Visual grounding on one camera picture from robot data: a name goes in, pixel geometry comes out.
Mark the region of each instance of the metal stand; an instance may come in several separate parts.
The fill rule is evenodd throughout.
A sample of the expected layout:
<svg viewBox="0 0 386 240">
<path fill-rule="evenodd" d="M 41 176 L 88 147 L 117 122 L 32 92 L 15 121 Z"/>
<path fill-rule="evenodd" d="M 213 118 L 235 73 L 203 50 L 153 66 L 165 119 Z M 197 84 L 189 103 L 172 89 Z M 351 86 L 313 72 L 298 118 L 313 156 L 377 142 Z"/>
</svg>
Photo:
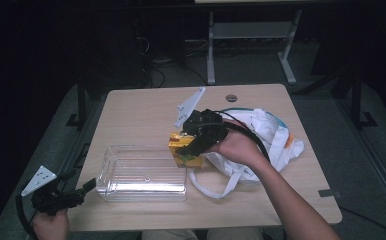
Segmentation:
<svg viewBox="0 0 386 240">
<path fill-rule="evenodd" d="M 290 64 L 287 61 L 296 29 L 302 10 L 295 13 L 293 21 L 286 22 L 231 22 L 231 23 L 214 23 L 213 12 L 209 13 L 209 47 L 207 58 L 208 84 L 214 85 L 215 69 L 213 59 L 214 39 L 235 39 L 235 38 L 285 38 L 287 39 L 286 47 L 283 52 L 278 53 L 278 57 L 290 84 L 295 84 L 296 79 L 293 75 Z"/>
<path fill-rule="evenodd" d="M 352 83 L 352 107 L 351 107 L 351 118 L 352 122 L 355 124 L 359 130 L 362 127 L 377 127 L 377 123 L 374 118 L 371 116 L 369 112 L 364 112 L 364 116 L 366 121 L 361 121 L 360 113 L 361 113 L 361 87 L 362 87 L 362 79 L 360 75 L 359 69 L 356 70 L 354 81 Z"/>
</svg>

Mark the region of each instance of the dark background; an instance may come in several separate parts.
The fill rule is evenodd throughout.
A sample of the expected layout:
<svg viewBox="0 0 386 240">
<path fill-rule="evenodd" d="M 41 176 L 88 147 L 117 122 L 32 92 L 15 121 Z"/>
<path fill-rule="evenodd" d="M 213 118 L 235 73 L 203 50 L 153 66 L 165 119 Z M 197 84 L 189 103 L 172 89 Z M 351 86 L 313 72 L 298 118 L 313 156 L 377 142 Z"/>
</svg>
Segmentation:
<svg viewBox="0 0 386 240">
<path fill-rule="evenodd" d="M 207 13 L 68 12 L 58 1 L 0 1 L 0 213 L 68 90 L 83 81 L 93 98 L 141 88 L 147 37 L 184 64 L 185 38 L 207 38 Z M 290 18 L 291 11 L 266 16 Z M 225 11 L 220 19 L 256 15 Z M 296 41 L 318 40 L 315 74 L 359 63 L 386 106 L 386 1 L 304 9 Z"/>
</svg>

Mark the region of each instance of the wire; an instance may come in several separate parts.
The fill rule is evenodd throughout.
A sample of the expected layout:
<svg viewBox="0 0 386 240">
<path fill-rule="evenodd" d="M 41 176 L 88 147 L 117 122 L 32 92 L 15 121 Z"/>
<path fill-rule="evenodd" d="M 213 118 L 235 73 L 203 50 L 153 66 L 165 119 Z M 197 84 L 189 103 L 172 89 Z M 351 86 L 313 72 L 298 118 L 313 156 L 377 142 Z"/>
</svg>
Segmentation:
<svg viewBox="0 0 386 240">
<path fill-rule="evenodd" d="M 152 88 L 160 88 L 160 87 L 162 87 L 164 85 L 164 83 L 165 83 L 165 80 L 166 80 L 165 74 L 163 72 L 155 69 L 155 68 L 151 68 L 150 70 L 151 71 L 155 71 L 155 72 L 159 73 L 162 76 L 162 82 L 157 87 L 155 86 L 155 83 L 153 82 L 153 78 L 150 76 L 150 85 L 151 85 L 151 87 Z"/>
<path fill-rule="evenodd" d="M 143 41 L 145 41 L 145 42 L 147 43 L 146 50 L 144 50 L 143 52 L 139 51 L 139 54 L 140 54 L 140 55 L 145 56 L 146 53 L 147 53 L 147 51 L 149 51 L 150 43 L 149 43 L 149 41 L 148 41 L 146 38 L 144 38 L 144 37 L 137 37 L 137 40 L 143 40 Z"/>
<path fill-rule="evenodd" d="M 206 50 L 206 47 L 208 46 L 208 41 L 207 40 L 196 40 L 196 42 L 203 42 L 203 44 L 200 45 L 199 47 L 197 47 L 196 49 L 190 51 L 189 53 L 187 53 L 186 57 L 191 57 L 193 55 L 196 55 L 196 54 Z"/>
<path fill-rule="evenodd" d="M 283 240 L 287 240 L 286 229 L 283 228 Z"/>
<path fill-rule="evenodd" d="M 198 124 L 194 128 L 201 128 L 206 126 L 224 126 L 224 124 L 223 123 L 202 123 L 202 124 Z"/>
<path fill-rule="evenodd" d="M 231 41 L 220 41 L 218 43 L 215 43 L 214 44 L 214 46 L 215 46 L 214 56 L 220 57 L 220 58 L 232 58 L 232 57 L 236 57 L 240 54 L 245 54 L 247 52 L 247 50 L 244 50 L 242 52 L 239 47 L 232 47 L 231 45 L 232 45 Z"/>
<path fill-rule="evenodd" d="M 208 42 L 208 40 L 206 40 L 206 39 L 186 39 L 186 40 L 184 40 L 184 42 L 185 43 L 188 43 L 188 44 L 190 44 L 190 45 L 199 45 L 199 44 L 194 44 L 194 43 L 196 43 L 196 42 Z"/>
<path fill-rule="evenodd" d="M 246 129 L 249 129 L 249 127 L 246 126 L 246 124 L 245 124 L 244 122 L 238 120 L 237 118 L 235 118 L 235 117 L 232 116 L 231 114 L 228 114 L 228 113 L 226 113 L 226 112 L 224 112 L 224 111 L 214 111 L 214 113 L 220 113 L 220 114 L 222 113 L 222 114 L 225 114 L 225 115 L 231 117 L 233 120 L 235 120 L 235 121 L 237 121 L 238 123 L 240 123 L 240 124 L 241 124 L 243 127 L 245 127 Z"/>
<path fill-rule="evenodd" d="M 165 64 L 168 64 L 170 62 L 172 62 L 172 59 L 171 58 L 167 58 L 167 59 L 162 59 L 162 60 L 152 60 L 152 62 L 154 64 L 160 64 L 160 65 L 165 65 Z"/>
<path fill-rule="evenodd" d="M 206 86 L 209 86 L 208 82 L 202 77 L 202 75 L 200 75 L 196 70 L 192 69 L 192 68 L 189 68 L 189 67 L 184 67 L 186 70 L 189 70 L 193 73 L 195 73 L 201 80 L 202 82 L 206 85 Z"/>
<path fill-rule="evenodd" d="M 30 181 L 26 181 L 21 188 L 18 191 L 18 195 L 15 197 L 15 204 L 16 204 L 16 212 L 18 214 L 19 221 L 21 222 L 25 232 L 32 238 L 32 239 L 38 239 L 37 235 L 35 234 L 34 230 L 31 227 L 31 221 L 36 214 L 34 213 L 33 217 L 31 217 L 31 220 L 28 222 L 25 212 L 24 212 L 24 204 L 22 203 L 22 191 L 24 188 L 28 185 Z"/>
<path fill-rule="evenodd" d="M 262 155 L 264 155 L 264 157 L 269 162 L 271 162 L 271 159 L 268 155 L 268 152 L 267 152 L 267 149 L 265 148 L 265 145 L 262 143 L 261 139 L 254 132 L 252 132 L 250 129 L 245 129 L 237 124 L 230 123 L 230 122 L 224 122 L 224 125 L 227 128 L 230 128 L 230 129 L 233 129 L 233 130 L 236 130 L 236 131 L 242 133 L 243 135 L 245 135 L 246 137 L 248 137 L 252 141 L 254 141 L 256 143 L 256 145 L 258 145 L 259 150 L 261 150 Z"/>
<path fill-rule="evenodd" d="M 377 221 L 375 221 L 375 220 L 373 220 L 373 219 L 371 219 L 371 218 L 369 218 L 369 217 L 366 217 L 366 216 L 364 216 L 364 215 L 362 215 L 362 214 L 360 214 L 360 213 L 354 212 L 354 211 L 352 211 L 352 210 L 350 210 L 350 209 L 347 209 L 347 208 L 345 208 L 345 207 L 339 206 L 339 208 L 340 208 L 341 210 L 345 211 L 345 212 L 348 212 L 348 213 L 351 213 L 351 214 L 353 214 L 353 215 L 355 215 L 355 216 L 358 216 L 358 217 L 360 217 L 360 218 L 363 218 L 363 219 L 365 219 L 365 220 L 367 220 L 367 221 L 373 223 L 374 225 L 376 225 L 376 226 L 378 226 L 378 227 L 380 227 L 380 228 L 382 228 L 383 230 L 386 231 L 386 226 L 384 226 L 383 224 L 381 224 L 381 223 L 379 223 L 379 222 L 377 222 Z"/>
</svg>

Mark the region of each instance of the black cable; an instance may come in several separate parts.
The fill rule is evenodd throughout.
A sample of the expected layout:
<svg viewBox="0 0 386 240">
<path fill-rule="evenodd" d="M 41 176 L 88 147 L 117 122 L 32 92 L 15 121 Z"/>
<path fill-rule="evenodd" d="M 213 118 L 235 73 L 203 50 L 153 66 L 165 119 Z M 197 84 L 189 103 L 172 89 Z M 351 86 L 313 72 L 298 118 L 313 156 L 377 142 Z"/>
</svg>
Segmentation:
<svg viewBox="0 0 386 240">
<path fill-rule="evenodd" d="M 206 86 L 209 86 L 208 82 L 202 77 L 202 75 L 200 75 L 196 70 L 192 69 L 192 68 L 189 68 L 189 67 L 184 67 L 185 69 L 195 73 L 201 80 L 202 82 L 206 85 Z"/>
<path fill-rule="evenodd" d="M 281 229 L 283 230 L 283 240 L 287 240 L 287 233 L 286 233 L 286 229 L 284 229 L 284 227 L 282 226 Z"/>
<path fill-rule="evenodd" d="M 340 208 L 341 210 L 345 211 L 345 212 L 348 212 L 348 213 L 350 213 L 350 214 L 353 214 L 353 215 L 355 215 L 355 216 L 358 216 L 358 217 L 360 217 L 360 218 L 363 218 L 363 219 L 365 219 L 365 220 L 367 220 L 367 221 L 369 221 L 369 222 L 375 224 L 376 226 L 378 226 L 378 227 L 380 227 L 380 228 L 382 228 L 383 230 L 386 231 L 386 226 L 384 226 L 383 224 L 381 224 L 381 223 L 379 223 L 379 222 L 377 222 L 377 221 L 375 221 L 375 220 L 373 220 L 373 219 L 371 219 L 371 218 L 369 218 L 369 217 L 366 217 L 366 216 L 364 216 L 364 215 L 362 215 L 362 214 L 360 214 L 360 213 L 354 212 L 354 211 L 352 211 L 352 210 L 350 210 L 350 209 L 347 209 L 347 208 L 344 208 L 344 207 L 341 207 L 341 206 L 339 206 L 339 208 Z"/>
<path fill-rule="evenodd" d="M 215 46 L 215 49 L 214 49 L 215 53 L 214 53 L 214 56 L 220 57 L 220 58 L 232 58 L 232 57 L 236 57 L 236 56 L 238 56 L 238 55 L 241 54 L 238 47 L 231 48 L 230 45 L 231 45 L 231 44 L 230 44 L 228 41 L 222 41 L 222 42 L 219 43 L 218 45 L 215 44 L 215 45 L 214 45 L 214 46 Z M 221 53 L 221 54 L 217 53 L 218 49 L 222 50 L 222 51 L 225 52 L 225 53 Z M 236 52 L 236 53 L 230 53 L 230 50 L 231 50 L 231 49 L 235 49 L 235 50 L 237 50 L 238 52 Z"/>
<path fill-rule="evenodd" d="M 155 72 L 159 73 L 162 76 L 162 82 L 159 84 L 159 86 L 155 86 L 155 83 L 153 82 L 153 78 L 150 77 L 151 87 L 152 88 L 160 88 L 160 87 L 162 87 L 164 85 L 164 83 L 165 83 L 165 80 L 166 80 L 165 74 L 163 72 L 155 69 L 155 68 L 151 68 L 150 70 L 155 71 Z"/>
<path fill-rule="evenodd" d="M 235 118 L 234 116 L 232 116 L 231 114 L 228 114 L 224 111 L 214 111 L 215 113 L 222 113 L 222 114 L 225 114 L 229 117 L 231 117 L 232 119 L 234 119 L 235 121 L 237 121 L 238 123 L 240 123 L 244 128 L 240 127 L 240 126 L 237 126 L 235 124 L 232 124 L 232 123 L 228 123 L 228 122 L 225 122 L 224 125 L 230 129 L 233 129 L 233 130 L 236 130 L 240 133 L 242 133 L 243 135 L 249 137 L 250 139 L 252 139 L 259 147 L 259 149 L 261 150 L 262 154 L 264 155 L 264 157 L 267 158 L 268 161 L 270 161 L 270 157 L 268 156 L 268 152 L 267 152 L 267 149 L 265 148 L 264 144 L 262 143 L 261 139 L 256 136 L 256 134 L 254 132 L 252 132 L 252 130 L 250 130 L 248 128 L 248 126 L 246 126 L 246 124 L 240 120 L 238 120 L 237 118 Z"/>
<path fill-rule="evenodd" d="M 240 123 L 243 127 L 245 127 L 246 129 L 249 129 L 248 126 L 246 126 L 246 124 L 240 120 L 238 120 L 237 118 L 235 118 L 234 116 L 232 116 L 231 114 L 228 114 L 224 111 L 214 111 L 215 113 L 220 113 L 220 114 L 225 114 L 229 117 L 231 117 L 233 120 L 235 120 L 236 122 Z"/>
<path fill-rule="evenodd" d="M 18 213 L 18 218 L 19 218 L 19 221 L 21 222 L 22 224 L 22 227 L 24 227 L 24 230 L 26 233 L 28 233 L 28 235 L 34 239 L 34 240 L 37 240 L 37 235 L 35 234 L 33 228 L 31 227 L 31 224 L 30 222 L 28 222 L 27 220 L 27 217 L 25 216 L 25 213 L 24 213 L 24 205 L 22 203 L 22 191 L 24 190 L 24 188 L 28 185 L 30 181 L 26 181 L 22 186 L 21 188 L 19 189 L 18 191 L 18 195 L 15 197 L 15 203 L 16 203 L 16 212 Z"/>
<path fill-rule="evenodd" d="M 198 53 L 202 53 L 208 49 L 207 48 L 208 47 L 208 41 L 207 40 L 198 40 L 198 42 L 201 42 L 201 43 L 200 44 L 192 44 L 191 42 L 186 42 L 186 45 L 191 45 L 191 46 L 196 47 L 192 51 L 185 54 L 186 58 L 193 57 L 194 55 L 196 55 Z"/>
<path fill-rule="evenodd" d="M 188 133 L 193 129 L 199 129 L 201 127 L 208 127 L 208 126 L 224 126 L 224 124 L 223 123 L 202 123 L 202 124 L 192 126 L 188 129 L 183 129 L 183 132 Z"/>
<path fill-rule="evenodd" d="M 261 139 L 259 139 L 259 137 L 256 136 L 256 134 L 253 133 L 250 129 L 245 129 L 245 128 L 239 126 L 239 125 L 236 125 L 236 124 L 233 124 L 233 123 L 230 123 L 230 122 L 224 122 L 224 125 L 227 128 L 236 130 L 236 131 L 242 133 L 243 135 L 249 137 L 250 139 L 252 139 L 258 145 L 259 149 L 262 152 L 262 155 L 264 155 L 264 157 L 267 158 L 268 161 L 270 161 L 270 157 L 268 156 L 267 149 L 265 148 L 265 146 L 262 143 Z"/>
</svg>

